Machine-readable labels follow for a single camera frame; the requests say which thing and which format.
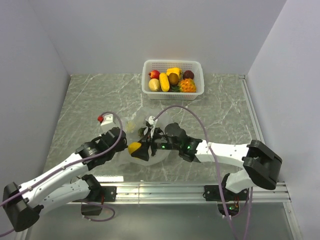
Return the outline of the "yellow bell pepper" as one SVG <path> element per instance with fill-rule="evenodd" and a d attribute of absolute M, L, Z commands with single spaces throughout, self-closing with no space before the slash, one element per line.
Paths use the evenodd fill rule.
<path fill-rule="evenodd" d="M 170 74 L 176 74 L 180 79 L 181 75 L 183 74 L 183 71 L 178 67 L 168 68 L 166 70 L 166 75 L 169 76 Z"/>

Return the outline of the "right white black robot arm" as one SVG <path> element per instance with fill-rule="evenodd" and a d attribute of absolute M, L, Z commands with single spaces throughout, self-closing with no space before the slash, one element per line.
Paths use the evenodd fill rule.
<path fill-rule="evenodd" d="M 176 122 L 164 130 L 149 125 L 143 137 L 128 146 L 132 157 L 146 162 L 160 150 L 178 151 L 179 157 L 189 163 L 218 162 L 240 168 L 236 173 L 226 174 L 216 192 L 205 188 L 207 199 L 217 202 L 236 200 L 251 187 L 275 190 L 283 162 L 259 140 L 236 145 L 208 142 L 188 136 Z"/>

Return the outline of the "dark purple grape bunch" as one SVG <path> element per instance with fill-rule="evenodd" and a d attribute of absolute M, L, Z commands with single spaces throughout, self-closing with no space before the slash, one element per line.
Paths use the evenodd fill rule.
<path fill-rule="evenodd" d="M 147 136 L 149 138 L 150 135 L 151 135 L 151 128 L 149 127 L 141 127 L 138 130 L 138 136 L 141 138 L 143 138 L 144 136 Z"/>

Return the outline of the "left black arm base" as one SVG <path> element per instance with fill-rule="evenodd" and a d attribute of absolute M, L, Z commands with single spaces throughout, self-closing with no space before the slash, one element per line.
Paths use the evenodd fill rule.
<path fill-rule="evenodd" d="M 117 194 L 116 186 L 102 186 L 92 174 L 85 174 L 82 177 L 77 176 L 77 178 L 79 181 L 84 181 L 88 185 L 89 195 L 84 199 L 85 202 L 91 202 L 98 205 L 115 202 Z M 100 222 L 101 220 L 91 219 L 90 217 L 99 216 L 103 209 L 104 207 L 102 206 L 86 203 L 81 205 L 80 211 L 85 219 L 93 222 Z"/>

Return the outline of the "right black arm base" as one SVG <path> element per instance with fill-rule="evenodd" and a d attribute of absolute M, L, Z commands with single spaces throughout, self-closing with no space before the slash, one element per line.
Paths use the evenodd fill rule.
<path fill-rule="evenodd" d="M 241 212 L 240 201 L 245 201 L 244 205 L 246 206 L 249 200 L 249 190 L 244 189 L 239 193 L 233 193 L 226 189 L 222 190 L 228 215 L 231 218 L 235 217 Z M 217 184 L 205 185 L 202 196 L 206 202 L 217 202 L 218 211 L 222 216 L 225 216 L 222 198 L 220 195 L 219 186 Z"/>

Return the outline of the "brown kiwi fruit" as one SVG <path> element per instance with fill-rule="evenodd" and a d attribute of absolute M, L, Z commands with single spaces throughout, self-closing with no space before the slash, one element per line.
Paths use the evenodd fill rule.
<path fill-rule="evenodd" d="M 179 83 L 179 80 L 180 80 L 179 75 L 177 75 L 176 73 L 172 72 L 168 76 L 169 84 L 172 86 L 176 86 Z"/>

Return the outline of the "orange spiky pineapple toy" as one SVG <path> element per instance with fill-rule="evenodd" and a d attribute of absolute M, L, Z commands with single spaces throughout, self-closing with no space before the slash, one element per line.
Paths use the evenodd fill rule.
<path fill-rule="evenodd" d="M 175 93 L 195 93 L 197 87 L 193 79 L 185 78 L 179 81 L 177 85 L 172 86 L 171 90 Z"/>

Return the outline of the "transparent plastic bag with fruit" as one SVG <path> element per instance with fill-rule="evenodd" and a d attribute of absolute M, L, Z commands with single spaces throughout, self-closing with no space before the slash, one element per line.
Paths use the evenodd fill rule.
<path fill-rule="evenodd" d="M 124 131 L 126 133 L 127 143 L 138 142 L 142 137 L 139 129 L 146 127 L 146 119 L 150 116 L 156 116 L 161 111 L 160 108 L 142 107 L 136 113 L 132 114 L 131 117 L 125 117 L 122 121 Z M 172 122 L 172 117 L 168 113 L 163 113 L 157 120 L 156 127 L 164 130 L 165 127 Z M 170 150 L 157 150 L 155 156 L 151 156 L 151 149 L 148 150 L 149 160 L 144 161 L 135 157 L 131 157 L 128 150 L 118 152 L 114 159 L 117 162 L 117 166 L 125 165 L 128 163 L 134 163 L 142 166 L 151 166 L 165 160 Z"/>

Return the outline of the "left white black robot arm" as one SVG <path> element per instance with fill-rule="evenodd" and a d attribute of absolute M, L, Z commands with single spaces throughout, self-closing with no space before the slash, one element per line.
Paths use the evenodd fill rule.
<path fill-rule="evenodd" d="M 4 187 L 3 207 L 15 232 L 34 225 L 40 216 L 73 201 L 101 202 L 104 190 L 87 172 L 127 148 L 126 133 L 114 127 L 82 144 L 67 159 L 27 182 Z"/>

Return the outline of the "yellow fruit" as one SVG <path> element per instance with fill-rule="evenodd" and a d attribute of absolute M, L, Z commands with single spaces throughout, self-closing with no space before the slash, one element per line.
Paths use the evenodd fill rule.
<path fill-rule="evenodd" d="M 162 72 L 159 74 L 159 83 L 163 92 L 168 92 L 170 90 L 170 82 L 166 73 Z"/>
<path fill-rule="evenodd" d="M 132 142 L 128 145 L 128 153 L 132 155 L 134 152 L 139 150 L 141 148 L 141 143 L 140 142 Z"/>

